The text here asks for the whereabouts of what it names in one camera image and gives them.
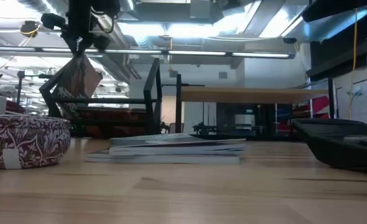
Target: white label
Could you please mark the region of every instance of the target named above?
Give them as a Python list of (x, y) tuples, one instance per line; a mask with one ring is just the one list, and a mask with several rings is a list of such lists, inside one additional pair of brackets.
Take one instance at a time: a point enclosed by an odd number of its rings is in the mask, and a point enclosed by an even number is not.
[(19, 162), (18, 149), (4, 149), (2, 150), (2, 158), (4, 159), (5, 169), (21, 169)]

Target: stack of books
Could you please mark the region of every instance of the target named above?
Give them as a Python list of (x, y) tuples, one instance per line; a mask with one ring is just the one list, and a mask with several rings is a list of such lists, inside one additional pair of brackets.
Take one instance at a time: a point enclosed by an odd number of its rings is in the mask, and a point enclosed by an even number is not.
[(110, 139), (111, 147), (86, 155), (86, 162), (237, 164), (244, 139), (204, 140), (188, 134)]

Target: whiteboard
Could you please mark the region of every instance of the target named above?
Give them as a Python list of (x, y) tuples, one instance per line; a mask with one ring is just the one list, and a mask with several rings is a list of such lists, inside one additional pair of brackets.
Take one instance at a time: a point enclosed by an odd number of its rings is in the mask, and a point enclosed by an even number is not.
[[(361, 88), (362, 95), (352, 102), (352, 120), (367, 124), (367, 80), (353, 85), (354, 89)], [(347, 119), (350, 86), (337, 89), (337, 106), (340, 119)]]

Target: black tray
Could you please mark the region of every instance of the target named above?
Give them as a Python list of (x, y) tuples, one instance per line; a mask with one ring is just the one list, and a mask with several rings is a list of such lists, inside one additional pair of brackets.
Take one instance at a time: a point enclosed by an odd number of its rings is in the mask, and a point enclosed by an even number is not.
[(292, 127), (319, 161), (339, 169), (367, 170), (367, 146), (344, 142), (346, 136), (367, 136), (367, 124), (343, 119), (294, 119)]

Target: red and white patterned container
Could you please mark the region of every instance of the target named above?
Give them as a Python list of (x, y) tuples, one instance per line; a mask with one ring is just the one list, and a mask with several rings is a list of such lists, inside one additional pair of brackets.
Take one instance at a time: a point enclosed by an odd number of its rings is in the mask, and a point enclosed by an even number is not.
[(70, 145), (69, 127), (60, 118), (0, 115), (0, 169), (58, 164)]

